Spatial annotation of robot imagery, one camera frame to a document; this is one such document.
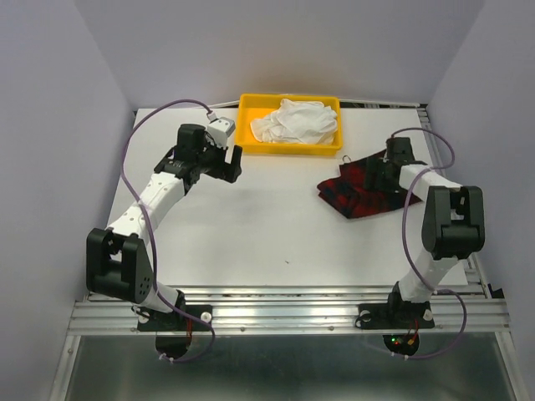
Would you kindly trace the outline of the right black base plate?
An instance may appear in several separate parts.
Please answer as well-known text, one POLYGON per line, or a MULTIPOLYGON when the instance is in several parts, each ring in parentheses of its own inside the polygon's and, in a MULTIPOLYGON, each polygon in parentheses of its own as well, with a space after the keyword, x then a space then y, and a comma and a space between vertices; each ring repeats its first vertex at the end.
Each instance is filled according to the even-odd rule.
POLYGON ((403 302, 394 307, 387 303, 362 303, 358 305, 360 328, 364 330, 403 330, 409 328, 432 329, 435 327, 431 305, 428 302, 403 302))

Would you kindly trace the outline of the aluminium rail frame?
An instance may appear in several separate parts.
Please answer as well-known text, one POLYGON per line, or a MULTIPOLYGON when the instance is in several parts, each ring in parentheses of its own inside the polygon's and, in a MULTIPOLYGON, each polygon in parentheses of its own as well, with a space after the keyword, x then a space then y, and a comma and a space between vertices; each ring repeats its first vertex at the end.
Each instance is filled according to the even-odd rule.
POLYGON ((190 304, 210 304, 217 334, 194 363, 161 361, 129 304, 96 294, 76 303, 55 400, 526 400, 504 300, 479 261, 457 266, 436 297, 422 361, 391 357, 378 332, 354 325, 407 271, 400 214, 348 221, 317 195, 345 160, 405 129, 416 156, 437 162, 419 131, 422 107, 343 109, 334 158, 243 157, 235 185, 204 179, 156 233, 159 278, 190 304))

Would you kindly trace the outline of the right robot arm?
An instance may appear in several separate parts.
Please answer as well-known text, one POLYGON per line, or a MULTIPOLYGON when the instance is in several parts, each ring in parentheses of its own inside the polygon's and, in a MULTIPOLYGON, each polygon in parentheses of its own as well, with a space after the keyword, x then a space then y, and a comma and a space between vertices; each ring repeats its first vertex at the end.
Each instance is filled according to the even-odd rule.
POLYGON ((434 326, 430 301, 438 286, 459 261, 480 251, 485 242, 482 190, 463 186, 438 174, 414 157, 410 139, 392 136, 383 156, 366 160, 364 187, 397 194, 410 203, 424 201, 421 227, 423 249, 410 259, 410 271, 392 288, 386 302, 359 305, 356 327, 362 329, 434 326))

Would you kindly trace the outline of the white skirt in bin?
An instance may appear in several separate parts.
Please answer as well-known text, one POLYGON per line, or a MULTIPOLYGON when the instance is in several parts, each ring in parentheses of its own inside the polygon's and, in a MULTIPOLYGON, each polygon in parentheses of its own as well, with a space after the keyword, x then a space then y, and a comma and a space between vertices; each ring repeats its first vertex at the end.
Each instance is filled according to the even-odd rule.
POLYGON ((250 123, 254 138, 262 143, 330 145, 338 130, 338 114, 319 101, 282 99, 280 107, 250 123))

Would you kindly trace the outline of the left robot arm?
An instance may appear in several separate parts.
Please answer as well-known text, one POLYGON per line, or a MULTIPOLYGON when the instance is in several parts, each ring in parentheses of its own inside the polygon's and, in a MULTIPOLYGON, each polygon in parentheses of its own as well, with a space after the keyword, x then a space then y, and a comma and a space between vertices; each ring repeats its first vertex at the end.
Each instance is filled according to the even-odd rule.
POLYGON ((186 319, 183 292, 155 278, 155 230, 202 175, 233 183, 241 174, 242 148, 227 141, 235 130, 228 118, 208 126, 183 124, 176 144, 155 166, 153 174, 129 208, 104 229, 94 228, 86 241, 86 287, 89 291, 131 302, 151 312, 169 329, 186 319))

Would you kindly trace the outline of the red plaid pleated skirt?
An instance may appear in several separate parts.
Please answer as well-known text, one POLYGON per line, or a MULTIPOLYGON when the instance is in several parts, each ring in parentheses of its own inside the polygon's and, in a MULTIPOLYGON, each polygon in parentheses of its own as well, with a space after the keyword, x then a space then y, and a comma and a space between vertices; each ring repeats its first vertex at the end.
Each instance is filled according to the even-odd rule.
POLYGON ((339 166, 339 176, 317 185, 318 196, 347 219, 359 219, 404 208, 406 190, 399 193, 364 188, 367 159, 339 166))

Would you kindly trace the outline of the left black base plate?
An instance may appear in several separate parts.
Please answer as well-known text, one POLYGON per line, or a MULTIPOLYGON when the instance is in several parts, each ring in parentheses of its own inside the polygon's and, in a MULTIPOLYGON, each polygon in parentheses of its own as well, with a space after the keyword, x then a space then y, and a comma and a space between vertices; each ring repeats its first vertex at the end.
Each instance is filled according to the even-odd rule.
POLYGON ((175 312, 164 313, 152 311, 145 307, 133 306, 131 311, 137 316, 139 332, 208 332, 207 324, 211 324, 211 305, 189 305, 186 312, 200 320, 192 321, 175 312))

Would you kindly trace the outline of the yellow plastic bin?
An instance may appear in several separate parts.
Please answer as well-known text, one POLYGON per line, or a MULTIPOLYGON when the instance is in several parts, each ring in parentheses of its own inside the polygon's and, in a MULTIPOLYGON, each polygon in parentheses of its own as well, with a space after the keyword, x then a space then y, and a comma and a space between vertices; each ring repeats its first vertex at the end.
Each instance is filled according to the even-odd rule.
POLYGON ((333 156, 343 145, 340 101, 333 96, 296 95, 296 94, 243 94, 240 98, 237 115, 237 145, 247 153, 280 155, 321 155, 333 156), (338 130, 330 145, 270 144, 257 141, 250 127, 253 119, 259 119, 280 107, 282 99, 292 101, 319 101, 330 106, 338 114, 338 130))

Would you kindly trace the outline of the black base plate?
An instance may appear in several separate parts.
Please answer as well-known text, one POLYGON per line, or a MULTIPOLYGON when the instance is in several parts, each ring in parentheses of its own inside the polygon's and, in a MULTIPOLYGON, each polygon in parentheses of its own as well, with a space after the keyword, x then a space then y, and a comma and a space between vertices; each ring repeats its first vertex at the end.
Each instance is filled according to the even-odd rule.
POLYGON ((362 303, 358 305, 360 328, 364 330, 403 330, 409 328, 432 329, 435 327, 431 305, 428 302, 403 302, 394 307, 387 303, 362 303))
POLYGON ((164 313, 152 311, 145 307, 133 306, 131 311, 137 316, 139 332, 208 332, 207 324, 211 324, 211 305, 189 305, 186 312, 200 320, 192 321, 175 312, 164 313))

